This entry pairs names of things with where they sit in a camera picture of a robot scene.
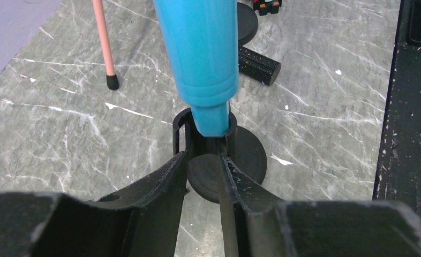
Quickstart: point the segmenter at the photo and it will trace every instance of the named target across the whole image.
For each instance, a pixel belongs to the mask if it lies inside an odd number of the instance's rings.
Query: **black cylindrical holder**
[[[240,73],[270,86],[279,75],[280,69],[281,63],[239,46]]]
[[[258,16],[253,9],[243,3],[237,3],[237,42],[243,46],[250,42],[258,32]]]
[[[179,153],[179,130],[185,126],[185,148],[189,164],[187,178],[204,199],[218,203],[218,154],[228,155],[238,168],[258,184],[264,181],[267,156],[261,141],[247,129],[237,126],[232,112],[230,127],[221,138],[203,137],[196,128],[190,108],[180,112],[172,123],[173,154]]]

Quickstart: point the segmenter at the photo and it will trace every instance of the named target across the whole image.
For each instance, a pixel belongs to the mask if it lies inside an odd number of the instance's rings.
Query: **blue tube end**
[[[190,106],[198,132],[207,138],[222,137],[229,128],[229,102],[211,107]]]

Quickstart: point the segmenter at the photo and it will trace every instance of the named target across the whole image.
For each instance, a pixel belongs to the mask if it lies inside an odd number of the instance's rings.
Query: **black plastic bracket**
[[[262,143],[253,133],[237,126],[232,112],[229,120],[230,127],[221,138],[203,137],[195,126],[190,108],[179,113],[172,123],[173,153],[179,153],[180,129],[184,126],[185,149],[190,154],[188,180],[200,196],[214,203],[219,202],[219,154],[228,155],[259,184],[266,176],[267,157]]]

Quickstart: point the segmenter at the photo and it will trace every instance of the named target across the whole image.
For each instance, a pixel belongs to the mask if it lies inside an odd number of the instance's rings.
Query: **red and black object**
[[[279,12],[282,0],[253,0],[253,9],[258,10],[259,16],[267,15],[268,13],[276,14]]]

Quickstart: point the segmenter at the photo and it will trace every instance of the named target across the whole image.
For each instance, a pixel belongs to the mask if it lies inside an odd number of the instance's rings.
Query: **purple surface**
[[[0,72],[62,0],[0,0]]]

